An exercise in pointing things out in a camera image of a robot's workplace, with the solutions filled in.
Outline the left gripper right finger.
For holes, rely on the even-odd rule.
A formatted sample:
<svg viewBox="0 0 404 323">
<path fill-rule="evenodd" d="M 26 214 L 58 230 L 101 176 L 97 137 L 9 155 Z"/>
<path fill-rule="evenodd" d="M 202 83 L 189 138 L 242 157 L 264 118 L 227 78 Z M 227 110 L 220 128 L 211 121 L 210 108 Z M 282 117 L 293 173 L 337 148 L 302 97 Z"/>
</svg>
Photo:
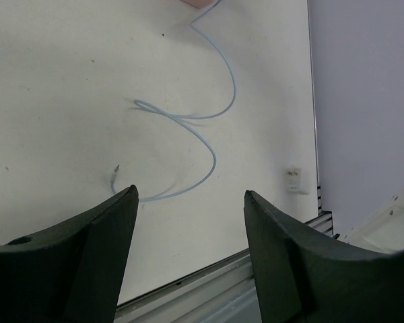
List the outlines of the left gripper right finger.
<svg viewBox="0 0 404 323">
<path fill-rule="evenodd" d="M 244 220 L 263 322 L 404 322 L 404 251 L 326 236 L 252 190 Z"/>
</svg>

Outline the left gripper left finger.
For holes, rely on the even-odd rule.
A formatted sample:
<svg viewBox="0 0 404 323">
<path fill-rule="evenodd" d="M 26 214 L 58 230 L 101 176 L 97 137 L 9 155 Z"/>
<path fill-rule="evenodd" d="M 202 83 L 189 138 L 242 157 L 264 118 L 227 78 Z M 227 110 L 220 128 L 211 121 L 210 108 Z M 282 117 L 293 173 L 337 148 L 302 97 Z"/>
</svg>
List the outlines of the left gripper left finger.
<svg viewBox="0 0 404 323">
<path fill-rule="evenodd" d="M 0 245 L 0 322 L 112 322 L 137 219 L 130 186 Z"/>
</svg>

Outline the pink power strip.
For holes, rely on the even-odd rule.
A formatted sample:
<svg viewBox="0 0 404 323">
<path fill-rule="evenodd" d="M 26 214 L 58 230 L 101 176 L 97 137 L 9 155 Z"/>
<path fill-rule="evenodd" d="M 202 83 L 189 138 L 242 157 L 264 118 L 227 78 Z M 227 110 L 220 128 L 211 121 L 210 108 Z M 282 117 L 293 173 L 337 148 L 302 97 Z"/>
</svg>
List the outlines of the pink power strip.
<svg viewBox="0 0 404 323">
<path fill-rule="evenodd" d="M 182 0 L 197 9 L 203 9 L 215 3 L 215 0 Z"/>
</svg>

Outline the small white charger plug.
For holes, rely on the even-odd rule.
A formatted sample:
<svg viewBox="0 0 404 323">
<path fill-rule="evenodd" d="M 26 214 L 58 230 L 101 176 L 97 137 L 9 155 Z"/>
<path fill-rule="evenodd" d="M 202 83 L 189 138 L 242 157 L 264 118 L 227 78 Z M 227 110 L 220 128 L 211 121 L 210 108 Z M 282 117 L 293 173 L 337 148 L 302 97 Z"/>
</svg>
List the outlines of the small white charger plug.
<svg viewBox="0 0 404 323">
<path fill-rule="evenodd" d="M 299 167 L 290 167 L 286 171 L 286 188 L 292 194 L 309 195 L 310 181 L 307 172 Z"/>
</svg>

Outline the aluminium side rail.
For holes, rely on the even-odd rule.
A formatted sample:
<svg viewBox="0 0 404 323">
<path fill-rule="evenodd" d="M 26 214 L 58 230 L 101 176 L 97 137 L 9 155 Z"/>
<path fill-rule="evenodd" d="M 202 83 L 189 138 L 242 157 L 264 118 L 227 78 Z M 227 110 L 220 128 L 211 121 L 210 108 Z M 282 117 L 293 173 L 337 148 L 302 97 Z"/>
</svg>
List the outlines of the aluminium side rail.
<svg viewBox="0 0 404 323">
<path fill-rule="evenodd" d="M 323 209 L 322 200 L 322 186 L 320 179 L 320 168 L 319 168 L 319 154 L 318 154 L 318 128 L 317 128 L 317 118 L 316 118 L 316 91 L 315 91 L 315 78 L 314 78 L 314 59 L 313 59 L 313 48 L 312 48 L 312 28 L 311 28 L 311 16 L 310 16 L 310 1 L 307 4 L 307 14 L 308 14 L 308 40 L 309 40 L 309 51 L 310 51 L 310 73 L 312 81 L 312 113 L 313 113 L 313 124 L 314 124 L 314 145 L 315 145 L 315 158 L 316 158 L 316 192 L 317 192 L 317 210 L 318 215 L 306 222 L 311 228 L 325 234 L 327 236 L 333 237 L 335 235 L 333 214 L 331 211 Z"/>
</svg>

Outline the aluminium front rail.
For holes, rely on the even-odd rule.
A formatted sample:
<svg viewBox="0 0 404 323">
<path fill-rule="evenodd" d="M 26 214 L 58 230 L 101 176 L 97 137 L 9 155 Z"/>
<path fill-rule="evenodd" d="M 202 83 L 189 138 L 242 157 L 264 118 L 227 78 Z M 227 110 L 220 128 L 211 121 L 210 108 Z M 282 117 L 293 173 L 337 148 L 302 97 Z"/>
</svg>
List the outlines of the aluminium front rail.
<svg viewBox="0 0 404 323">
<path fill-rule="evenodd" d="M 115 322 L 251 322 L 261 320 L 248 250 L 117 308 Z"/>
</svg>

